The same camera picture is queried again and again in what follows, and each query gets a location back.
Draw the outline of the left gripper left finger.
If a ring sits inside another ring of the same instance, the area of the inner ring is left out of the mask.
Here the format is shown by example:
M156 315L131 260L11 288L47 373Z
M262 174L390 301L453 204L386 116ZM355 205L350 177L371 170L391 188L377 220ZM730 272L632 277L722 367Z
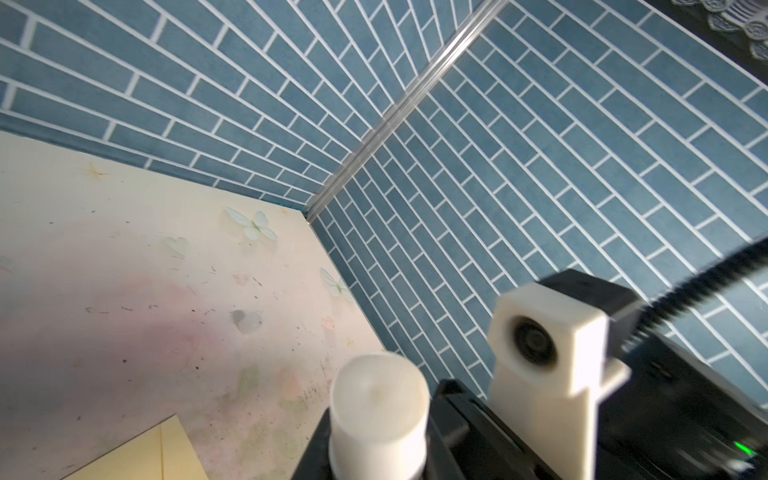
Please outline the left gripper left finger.
M330 435L330 411L326 410L296 466L292 480L332 480Z

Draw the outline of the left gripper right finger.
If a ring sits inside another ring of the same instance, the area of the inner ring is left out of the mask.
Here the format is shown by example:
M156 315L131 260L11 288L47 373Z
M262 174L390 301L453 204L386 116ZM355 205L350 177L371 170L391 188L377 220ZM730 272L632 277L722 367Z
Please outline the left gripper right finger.
M425 480L465 480L457 461L444 443L431 417L428 418L427 458L422 478Z

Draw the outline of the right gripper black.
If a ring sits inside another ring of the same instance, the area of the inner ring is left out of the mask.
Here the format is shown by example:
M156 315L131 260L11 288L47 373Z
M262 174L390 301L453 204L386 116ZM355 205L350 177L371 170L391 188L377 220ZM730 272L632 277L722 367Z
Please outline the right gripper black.
M465 479L556 479L558 475L462 382L441 381L431 418Z

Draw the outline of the white glue stick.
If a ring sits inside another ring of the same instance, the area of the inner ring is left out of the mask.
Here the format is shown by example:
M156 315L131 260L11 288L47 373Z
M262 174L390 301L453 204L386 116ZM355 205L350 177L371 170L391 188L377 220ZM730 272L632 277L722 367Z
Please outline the white glue stick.
M430 395L421 371L393 353L349 360L330 391L329 460L337 479L417 479L427 460Z

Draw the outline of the yellow envelope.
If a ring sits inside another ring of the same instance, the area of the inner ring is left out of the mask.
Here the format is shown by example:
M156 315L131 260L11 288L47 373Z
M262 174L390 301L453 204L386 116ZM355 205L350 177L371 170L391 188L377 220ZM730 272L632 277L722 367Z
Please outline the yellow envelope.
M177 415L130 439L66 479L202 479L208 476Z

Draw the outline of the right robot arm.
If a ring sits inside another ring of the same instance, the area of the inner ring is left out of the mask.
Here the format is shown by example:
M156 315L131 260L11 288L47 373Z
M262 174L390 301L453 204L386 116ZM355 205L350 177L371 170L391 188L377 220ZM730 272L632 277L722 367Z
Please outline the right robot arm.
M764 479L767 413L664 336L626 357L629 381L599 407L598 479ZM425 479L555 479L557 473L458 380L430 406Z

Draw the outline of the clear glue stick cap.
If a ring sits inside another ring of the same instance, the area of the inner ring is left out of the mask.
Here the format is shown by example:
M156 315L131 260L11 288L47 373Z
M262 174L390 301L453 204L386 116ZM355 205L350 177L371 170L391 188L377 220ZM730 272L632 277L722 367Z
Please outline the clear glue stick cap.
M254 334L263 325L263 317L256 311L235 310L231 313L231 319L243 335Z

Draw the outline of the decorative roof tile trim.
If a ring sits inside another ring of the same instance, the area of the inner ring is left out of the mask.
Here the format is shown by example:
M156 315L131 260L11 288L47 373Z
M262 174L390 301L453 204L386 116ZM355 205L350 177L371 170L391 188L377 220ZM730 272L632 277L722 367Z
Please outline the decorative roof tile trim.
M647 4L767 81L766 1L653 0Z

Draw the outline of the right corner aluminium post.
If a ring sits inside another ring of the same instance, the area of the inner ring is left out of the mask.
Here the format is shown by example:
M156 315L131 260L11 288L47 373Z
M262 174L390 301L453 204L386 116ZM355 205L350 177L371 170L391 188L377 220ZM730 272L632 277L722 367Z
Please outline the right corner aluminium post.
M415 77L404 91L402 98L386 111L380 123L366 134L359 147L308 201L305 212L308 223L319 217L330 201L384 145L389 136L417 108L458 58L508 4L509 1L505 0L483 1L467 17L457 28L451 40L436 53L424 71Z

